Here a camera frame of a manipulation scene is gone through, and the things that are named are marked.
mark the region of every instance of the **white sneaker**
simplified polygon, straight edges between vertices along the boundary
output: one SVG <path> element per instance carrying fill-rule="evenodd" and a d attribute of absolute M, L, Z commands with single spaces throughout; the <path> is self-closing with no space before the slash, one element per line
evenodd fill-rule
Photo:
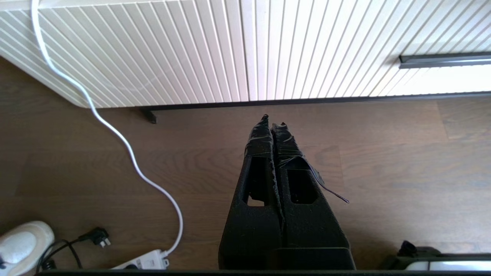
<path fill-rule="evenodd" d="M 42 221 L 31 221 L 0 237 L 0 276 L 17 276 L 34 268 L 55 235 Z"/>

